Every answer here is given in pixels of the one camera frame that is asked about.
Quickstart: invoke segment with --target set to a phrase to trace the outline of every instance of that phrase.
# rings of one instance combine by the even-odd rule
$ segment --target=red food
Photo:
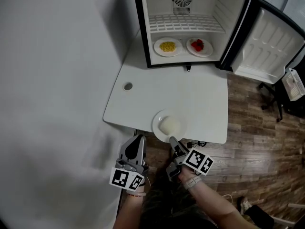
[[[197,52],[200,52],[203,49],[203,41],[198,39],[196,42],[193,42],[191,45],[196,49]]]
[[[201,46],[196,46],[195,49],[196,49],[197,52],[200,52],[202,50]]]

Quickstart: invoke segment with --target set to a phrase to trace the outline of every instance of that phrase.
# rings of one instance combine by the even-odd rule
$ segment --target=white table
[[[123,86],[132,83],[131,90]],[[104,121],[152,132],[154,116],[163,109],[184,114],[184,138],[225,143],[228,126],[226,72],[213,64],[148,69],[141,34],[132,43],[115,82]]]

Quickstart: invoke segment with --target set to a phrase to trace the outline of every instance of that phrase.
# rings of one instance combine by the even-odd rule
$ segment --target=white plate
[[[167,116],[172,116],[176,120],[180,122],[180,128],[175,132],[171,133],[171,135],[165,135],[160,129],[160,122]],[[186,132],[187,122],[182,114],[178,114],[174,110],[164,109],[156,114],[156,116],[152,120],[152,130],[156,137],[162,142],[169,143],[170,137],[174,136],[178,141],[181,140]]]
[[[196,49],[191,45],[193,42],[196,42],[197,39],[200,39],[203,42],[203,50],[201,50],[200,52],[197,52]],[[207,40],[198,37],[189,39],[186,42],[186,48],[190,53],[194,54],[197,57],[208,57],[213,53],[212,45]]]
[[[176,45],[176,48],[173,52],[164,52],[161,48],[160,48],[160,44],[163,42],[174,42]],[[171,37],[163,37],[161,39],[159,39],[158,41],[156,41],[154,43],[153,46],[154,50],[156,51],[157,54],[164,56],[164,57],[174,57],[178,54],[180,54],[182,52],[183,46],[181,44],[181,42],[179,42],[178,40],[171,38]]]

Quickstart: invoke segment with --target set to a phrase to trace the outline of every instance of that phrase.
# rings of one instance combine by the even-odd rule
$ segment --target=white wall
[[[305,30],[305,0],[288,0],[284,8],[284,13],[295,23]],[[297,55],[295,60],[289,65],[290,68],[296,67],[305,56],[305,48]]]
[[[134,0],[0,0],[0,18],[1,219],[111,228],[109,171],[132,130],[102,115],[138,31]]]

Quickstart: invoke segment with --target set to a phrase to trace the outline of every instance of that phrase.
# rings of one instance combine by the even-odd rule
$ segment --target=yellow food
[[[162,120],[159,129],[165,135],[172,135],[176,130],[180,129],[180,122],[172,116],[167,116]]]
[[[176,45],[174,42],[162,42],[160,48],[163,52],[173,52],[176,49]]]

